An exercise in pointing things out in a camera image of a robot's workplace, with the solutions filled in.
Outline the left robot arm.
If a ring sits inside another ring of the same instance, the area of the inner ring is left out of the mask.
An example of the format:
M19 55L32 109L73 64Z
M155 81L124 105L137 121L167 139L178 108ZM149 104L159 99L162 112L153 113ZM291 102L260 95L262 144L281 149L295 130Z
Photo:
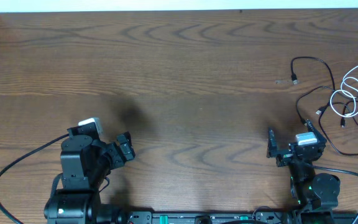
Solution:
M99 138L95 122L68 129L62 142L62 173L53 180L44 208L47 223L127 223L128 214L112 204L101 203L101 185L113 169L135 158L131 135L124 132L117 141Z

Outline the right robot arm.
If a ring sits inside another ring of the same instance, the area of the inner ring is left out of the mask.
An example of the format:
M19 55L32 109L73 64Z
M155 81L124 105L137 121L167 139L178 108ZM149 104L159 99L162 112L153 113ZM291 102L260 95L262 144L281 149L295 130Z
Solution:
M333 208L338 206L340 180L327 173L317 174L313 162L324 152L327 140L310 121L308 131L297 134L287 149L280 149L273 129L268 130L267 157L275 158L278 167L290 170L290 190L299 208L283 214L282 223L334 223Z

